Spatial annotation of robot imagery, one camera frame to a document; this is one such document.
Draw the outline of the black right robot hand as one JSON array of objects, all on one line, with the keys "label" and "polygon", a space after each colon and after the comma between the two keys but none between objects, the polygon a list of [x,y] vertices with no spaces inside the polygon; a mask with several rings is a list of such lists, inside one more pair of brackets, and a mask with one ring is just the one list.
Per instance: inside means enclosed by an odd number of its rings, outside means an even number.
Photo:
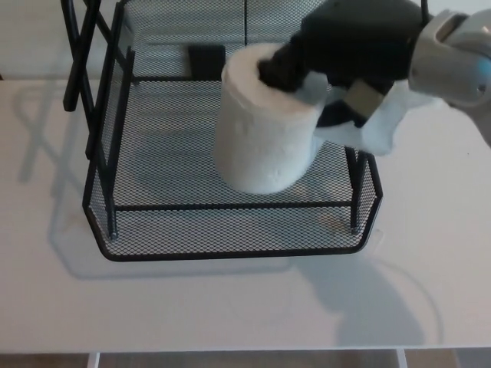
[{"label": "black right robot hand", "polygon": [[287,93],[311,72],[349,90],[360,81],[384,97],[409,76],[415,44],[432,18],[426,1],[325,1],[271,57],[257,63],[259,80]]}]

